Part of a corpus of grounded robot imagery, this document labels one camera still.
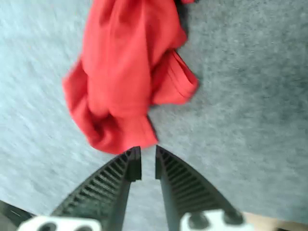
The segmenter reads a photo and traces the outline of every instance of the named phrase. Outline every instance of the ribbed rubber pad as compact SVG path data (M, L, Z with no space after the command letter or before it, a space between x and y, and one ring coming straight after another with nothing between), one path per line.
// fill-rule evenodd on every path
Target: ribbed rubber pad
M120 231L130 183L141 180L140 147L115 157L76 188L53 216L94 218L108 231Z
M155 177L161 181L169 230L178 231L185 213L223 209L226 223L240 224L242 215L200 173L186 162L156 147Z

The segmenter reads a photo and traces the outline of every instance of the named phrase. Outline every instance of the red shirt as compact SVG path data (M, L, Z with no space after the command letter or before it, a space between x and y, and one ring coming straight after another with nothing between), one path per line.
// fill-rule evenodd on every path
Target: red shirt
M70 114L94 148L120 154L157 143L150 105L185 103L197 88L175 52L186 39L173 0L94 0L81 56L63 81Z

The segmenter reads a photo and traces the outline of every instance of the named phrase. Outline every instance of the floor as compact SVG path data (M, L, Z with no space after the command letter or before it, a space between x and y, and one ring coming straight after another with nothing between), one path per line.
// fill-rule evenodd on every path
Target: floor
M0 0L0 199L49 214L112 158L88 145L61 79L80 52L90 0ZM160 145L242 211L308 223L308 1L200 0L180 55L190 103L152 108ZM154 147L142 152L124 230L167 230Z

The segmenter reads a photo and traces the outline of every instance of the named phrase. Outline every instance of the screw hole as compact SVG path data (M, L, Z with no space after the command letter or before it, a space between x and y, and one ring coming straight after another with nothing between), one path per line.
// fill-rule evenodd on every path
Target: screw hole
M76 231L92 231L92 228L89 226L82 226L78 228Z
M57 226L54 223L46 223L38 231L55 231Z

